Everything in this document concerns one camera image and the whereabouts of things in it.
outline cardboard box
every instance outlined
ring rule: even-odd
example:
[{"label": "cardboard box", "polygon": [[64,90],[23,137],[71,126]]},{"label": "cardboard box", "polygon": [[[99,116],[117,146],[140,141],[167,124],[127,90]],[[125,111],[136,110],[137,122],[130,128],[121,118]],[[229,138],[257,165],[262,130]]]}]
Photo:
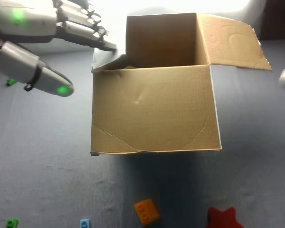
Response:
[{"label": "cardboard box", "polygon": [[94,73],[91,151],[221,150],[210,64],[271,70],[243,22],[196,13],[128,17],[126,54]]}]

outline blue building block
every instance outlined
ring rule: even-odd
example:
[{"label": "blue building block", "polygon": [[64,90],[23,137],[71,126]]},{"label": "blue building block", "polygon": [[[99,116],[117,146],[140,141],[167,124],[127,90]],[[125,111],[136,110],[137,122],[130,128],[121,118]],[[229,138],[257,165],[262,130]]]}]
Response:
[{"label": "blue building block", "polygon": [[81,219],[80,228],[92,228],[90,219]]}]

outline gray table surface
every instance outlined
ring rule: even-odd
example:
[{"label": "gray table surface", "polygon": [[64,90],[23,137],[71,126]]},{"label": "gray table surface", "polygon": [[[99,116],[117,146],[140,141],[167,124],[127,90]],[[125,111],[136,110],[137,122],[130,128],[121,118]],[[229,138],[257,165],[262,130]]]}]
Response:
[{"label": "gray table surface", "polygon": [[210,206],[234,206],[246,228],[285,228],[285,41],[263,42],[273,71],[212,66],[223,151],[90,157],[91,53],[43,56],[76,93],[5,88],[0,75],[0,228],[140,228],[133,205],[152,198],[156,228],[203,228]]}]

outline orange toy brick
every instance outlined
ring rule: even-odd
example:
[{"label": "orange toy brick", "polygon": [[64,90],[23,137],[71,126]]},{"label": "orange toy brick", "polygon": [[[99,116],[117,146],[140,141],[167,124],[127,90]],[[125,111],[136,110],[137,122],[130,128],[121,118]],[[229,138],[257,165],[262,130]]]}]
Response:
[{"label": "orange toy brick", "polygon": [[134,205],[143,226],[160,218],[152,199],[146,199]]}]

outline red object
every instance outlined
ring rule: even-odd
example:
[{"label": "red object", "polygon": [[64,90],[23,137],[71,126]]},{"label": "red object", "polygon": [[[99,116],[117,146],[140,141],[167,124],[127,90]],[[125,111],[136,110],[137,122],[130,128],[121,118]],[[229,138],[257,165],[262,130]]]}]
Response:
[{"label": "red object", "polygon": [[244,227],[237,222],[236,210],[234,208],[229,208],[225,211],[220,211],[216,208],[209,208],[207,228],[244,228]]}]

